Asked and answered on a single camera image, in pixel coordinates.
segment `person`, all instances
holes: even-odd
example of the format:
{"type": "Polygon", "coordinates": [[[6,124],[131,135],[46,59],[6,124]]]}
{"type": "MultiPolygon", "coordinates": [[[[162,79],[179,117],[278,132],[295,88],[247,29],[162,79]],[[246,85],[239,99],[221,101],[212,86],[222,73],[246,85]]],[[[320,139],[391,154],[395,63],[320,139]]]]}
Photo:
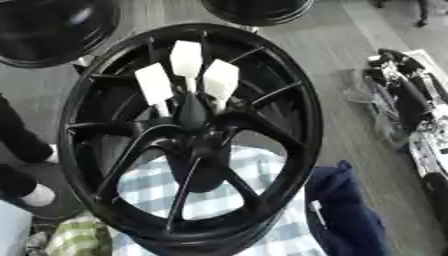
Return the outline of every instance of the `person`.
{"type": "MultiPolygon", "coordinates": [[[[0,94],[0,141],[17,158],[26,163],[58,162],[56,146],[44,143],[28,131],[20,116],[2,94],[0,94]]],[[[55,199],[53,190],[7,164],[0,164],[0,191],[7,196],[21,198],[25,204],[32,207],[49,205],[55,199]]]]}
{"type": "MultiPolygon", "coordinates": [[[[376,6],[378,8],[384,7],[384,2],[386,0],[377,0],[376,6]]],[[[428,0],[417,0],[418,6],[420,8],[420,19],[415,23],[415,25],[419,28],[428,25],[428,0]]]]}

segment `black wheel rim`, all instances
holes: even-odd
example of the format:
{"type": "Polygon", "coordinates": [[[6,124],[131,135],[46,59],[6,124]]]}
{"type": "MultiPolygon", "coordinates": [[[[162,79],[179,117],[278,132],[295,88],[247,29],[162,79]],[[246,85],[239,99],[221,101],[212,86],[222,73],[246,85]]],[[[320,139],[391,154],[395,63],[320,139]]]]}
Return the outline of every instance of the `black wheel rim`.
{"type": "MultiPolygon", "coordinates": [[[[106,224],[162,255],[175,255],[176,252],[183,255],[221,255],[241,251],[269,230],[309,176],[320,150],[322,129],[317,95],[305,73],[283,50],[239,29],[212,24],[183,24],[126,39],[92,63],[75,85],[63,109],[59,150],[64,174],[74,193],[106,224]],[[171,121],[156,124],[154,120],[157,119],[133,121],[135,115],[145,108],[145,103],[136,80],[130,75],[131,71],[139,65],[147,66],[160,61],[176,84],[177,78],[166,64],[167,54],[176,40],[200,41],[205,67],[214,58],[220,58],[240,66],[243,72],[241,88],[235,97],[244,101],[232,103],[232,111],[211,118],[201,132],[211,128],[213,131],[217,129],[218,134],[224,131],[227,133],[222,141],[229,141],[241,129],[249,129],[279,141],[288,153],[283,171],[260,196],[255,196],[253,190],[245,186],[244,181],[238,180],[230,168],[219,168],[221,174],[226,175],[225,179],[243,196],[245,205],[234,212],[210,219],[185,221],[179,219],[173,208],[170,217],[160,218],[138,210],[114,192],[117,180],[137,155],[133,152],[141,152],[150,143],[150,146],[167,154],[175,154],[170,143],[176,141],[179,134],[191,132],[171,121]],[[264,85],[271,84],[271,88],[261,90],[252,83],[257,79],[265,80],[262,74],[244,74],[244,67],[254,66],[255,71],[263,73],[263,68],[266,68],[266,72],[271,72],[270,76],[275,77],[275,83],[264,85]],[[244,94],[243,88],[251,86],[260,92],[255,94],[253,88],[244,94]],[[137,103],[132,107],[120,105],[101,112],[101,97],[111,88],[135,91],[126,100],[137,103]],[[292,132],[288,134],[257,114],[257,111],[271,105],[279,110],[292,132]],[[118,168],[108,172],[114,175],[103,175],[92,150],[92,138],[107,134],[132,137],[134,142],[134,147],[127,148],[131,157],[127,158],[124,153],[115,164],[118,168]]],[[[180,206],[182,197],[182,193],[178,193],[175,199],[180,206]]]]}

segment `white shoe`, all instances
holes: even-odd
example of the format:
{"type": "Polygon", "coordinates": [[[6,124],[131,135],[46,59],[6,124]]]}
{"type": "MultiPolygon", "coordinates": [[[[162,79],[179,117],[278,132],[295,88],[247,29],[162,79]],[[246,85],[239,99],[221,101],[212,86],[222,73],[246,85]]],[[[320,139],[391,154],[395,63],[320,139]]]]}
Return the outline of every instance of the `white shoe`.
{"type": "Polygon", "coordinates": [[[59,155],[58,155],[58,148],[55,144],[50,144],[51,149],[53,150],[53,154],[51,154],[50,157],[48,157],[45,162],[49,162],[52,164],[59,163],[59,155]]]}
{"type": "Polygon", "coordinates": [[[22,200],[29,206],[42,207],[51,204],[56,194],[50,188],[37,184],[36,188],[30,194],[22,197],[22,200]]]}

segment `dark blue fabric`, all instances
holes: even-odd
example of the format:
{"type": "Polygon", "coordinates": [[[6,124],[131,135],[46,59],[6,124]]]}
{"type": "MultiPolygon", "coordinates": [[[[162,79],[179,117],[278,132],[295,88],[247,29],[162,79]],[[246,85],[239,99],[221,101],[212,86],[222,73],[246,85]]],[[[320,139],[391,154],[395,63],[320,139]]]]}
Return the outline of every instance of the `dark blue fabric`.
{"type": "Polygon", "coordinates": [[[311,232],[329,256],[388,255],[384,226],[364,204],[348,162],[316,167],[305,189],[311,232]],[[327,228],[310,211],[315,200],[322,205],[327,228]]]}

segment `floor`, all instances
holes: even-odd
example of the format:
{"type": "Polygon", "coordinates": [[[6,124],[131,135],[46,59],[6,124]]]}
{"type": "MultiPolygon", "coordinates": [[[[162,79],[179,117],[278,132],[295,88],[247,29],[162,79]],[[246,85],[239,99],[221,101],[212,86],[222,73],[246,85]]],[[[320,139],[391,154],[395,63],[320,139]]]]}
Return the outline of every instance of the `floor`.
{"type": "MultiPolygon", "coordinates": [[[[122,22],[110,42],[166,24],[223,23],[197,0],[126,0],[122,5],[122,22]]],[[[368,204],[384,222],[394,256],[439,256],[446,244],[409,159],[378,139],[366,112],[348,103],[342,91],[350,83],[348,71],[360,68],[380,47],[424,48],[448,72],[448,17],[436,14],[442,5],[433,3],[430,25],[417,29],[412,26],[416,6],[406,0],[388,2],[381,10],[366,0],[322,0],[299,20],[261,31],[292,55],[313,81],[325,116],[319,164],[340,159],[353,164],[368,204]]],[[[29,128],[49,142],[55,141],[59,113],[76,78],[68,65],[33,71],[0,66],[1,92],[29,128]]],[[[20,165],[8,154],[2,161],[20,165]]],[[[52,175],[40,178],[50,180],[52,175]]]]}

